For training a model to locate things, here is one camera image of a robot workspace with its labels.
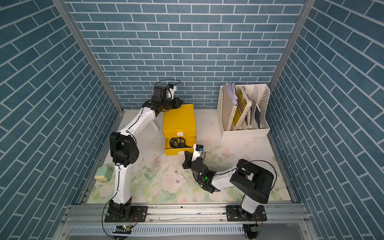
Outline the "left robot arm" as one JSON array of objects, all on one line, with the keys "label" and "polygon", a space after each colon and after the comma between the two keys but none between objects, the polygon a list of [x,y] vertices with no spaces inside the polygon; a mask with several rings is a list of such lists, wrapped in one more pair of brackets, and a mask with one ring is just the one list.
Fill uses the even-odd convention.
[{"label": "left robot arm", "polygon": [[175,97],[177,87],[168,84],[155,86],[152,98],[143,103],[139,113],[122,130],[110,135],[110,153],[115,164],[115,194],[108,202],[106,223],[126,222],[132,219],[132,167],[140,155],[136,137],[161,112],[178,109],[183,101]]}]

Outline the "white earphones left coil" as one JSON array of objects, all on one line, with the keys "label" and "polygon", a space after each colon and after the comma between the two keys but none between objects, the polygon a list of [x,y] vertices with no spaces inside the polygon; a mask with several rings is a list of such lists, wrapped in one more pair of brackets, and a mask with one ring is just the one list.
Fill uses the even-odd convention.
[{"label": "white earphones left coil", "polygon": [[172,183],[175,185],[175,186],[179,186],[179,185],[182,185],[183,183],[187,183],[188,180],[186,179],[186,177],[184,177],[182,174],[178,173],[177,171],[175,171],[172,176],[171,176],[171,180],[172,180]]}]

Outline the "black earphones large coil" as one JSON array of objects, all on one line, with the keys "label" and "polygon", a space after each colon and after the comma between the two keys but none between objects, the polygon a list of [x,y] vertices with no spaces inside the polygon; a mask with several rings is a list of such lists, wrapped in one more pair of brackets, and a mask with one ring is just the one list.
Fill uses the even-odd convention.
[{"label": "black earphones large coil", "polygon": [[186,148],[186,141],[182,137],[177,137],[177,138],[171,138],[169,145],[173,149],[178,149],[178,148]]}]

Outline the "green and cream box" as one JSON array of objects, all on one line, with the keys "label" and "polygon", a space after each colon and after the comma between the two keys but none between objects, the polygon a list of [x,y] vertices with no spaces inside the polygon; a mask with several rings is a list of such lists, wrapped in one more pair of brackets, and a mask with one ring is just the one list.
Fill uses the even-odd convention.
[{"label": "green and cream box", "polygon": [[101,166],[97,169],[94,179],[101,183],[109,182],[112,179],[113,173],[110,167]]}]

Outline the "small black wired earphones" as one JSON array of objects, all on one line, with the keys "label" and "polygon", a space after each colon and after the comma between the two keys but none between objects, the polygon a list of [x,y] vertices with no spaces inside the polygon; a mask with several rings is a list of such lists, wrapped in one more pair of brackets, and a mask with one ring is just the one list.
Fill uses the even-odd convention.
[{"label": "small black wired earphones", "polygon": [[180,143],[179,143],[180,148],[190,148],[190,146],[187,145],[187,142],[184,138],[179,138],[179,139],[180,139]]}]

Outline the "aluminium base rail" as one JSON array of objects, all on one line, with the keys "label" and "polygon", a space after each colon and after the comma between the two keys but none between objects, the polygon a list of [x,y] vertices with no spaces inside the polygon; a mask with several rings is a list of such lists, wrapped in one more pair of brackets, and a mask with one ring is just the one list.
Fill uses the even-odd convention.
[{"label": "aluminium base rail", "polygon": [[125,223],[106,223],[103,205],[72,205],[56,240],[314,240],[302,204],[260,205],[251,221],[237,203],[136,204]]}]

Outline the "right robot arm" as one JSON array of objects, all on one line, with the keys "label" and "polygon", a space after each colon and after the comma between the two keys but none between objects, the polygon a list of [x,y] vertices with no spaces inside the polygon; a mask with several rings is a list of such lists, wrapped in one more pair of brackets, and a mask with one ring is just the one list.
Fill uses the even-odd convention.
[{"label": "right robot arm", "polygon": [[213,194],[225,188],[236,187],[244,197],[240,205],[226,206],[227,221],[257,222],[266,221],[264,204],[268,203],[271,190],[275,186],[275,174],[255,165],[253,161],[240,159],[229,170],[215,172],[204,164],[203,149],[193,153],[185,151],[184,169],[190,169],[199,186]]}]

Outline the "yellow drawer cabinet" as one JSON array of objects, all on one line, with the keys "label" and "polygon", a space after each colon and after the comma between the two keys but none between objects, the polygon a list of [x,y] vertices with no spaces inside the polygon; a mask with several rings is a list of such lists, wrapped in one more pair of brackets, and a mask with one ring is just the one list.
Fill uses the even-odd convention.
[{"label": "yellow drawer cabinet", "polygon": [[[165,154],[167,156],[184,155],[184,151],[193,153],[193,146],[197,142],[194,105],[184,104],[178,109],[165,112],[163,133],[166,140]],[[171,148],[170,139],[177,137],[184,138],[190,148]]]}]

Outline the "white perforated file organizer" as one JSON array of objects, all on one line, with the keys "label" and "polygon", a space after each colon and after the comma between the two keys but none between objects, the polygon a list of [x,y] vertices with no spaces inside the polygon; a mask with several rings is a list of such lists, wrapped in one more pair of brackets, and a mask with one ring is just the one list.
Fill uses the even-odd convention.
[{"label": "white perforated file organizer", "polygon": [[267,136],[269,99],[270,89],[266,84],[221,86],[217,117],[222,138]]}]

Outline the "yellow covered book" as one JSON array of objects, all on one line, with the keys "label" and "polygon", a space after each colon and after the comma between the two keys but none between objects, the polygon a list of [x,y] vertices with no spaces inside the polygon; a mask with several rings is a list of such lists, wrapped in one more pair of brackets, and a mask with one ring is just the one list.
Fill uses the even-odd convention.
[{"label": "yellow covered book", "polygon": [[238,130],[241,128],[245,117],[252,106],[252,101],[250,100],[246,89],[243,86],[239,86],[236,88],[237,94],[237,109],[234,116],[234,126],[235,129]]}]

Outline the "small white rectangular device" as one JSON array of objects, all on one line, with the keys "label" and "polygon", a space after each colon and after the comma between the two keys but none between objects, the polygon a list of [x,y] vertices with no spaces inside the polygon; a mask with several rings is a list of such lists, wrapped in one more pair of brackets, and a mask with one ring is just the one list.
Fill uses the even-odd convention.
[{"label": "small white rectangular device", "polygon": [[160,131],[160,129],[159,129],[159,127],[155,121],[151,121],[150,125],[154,128],[155,133],[158,133]]}]

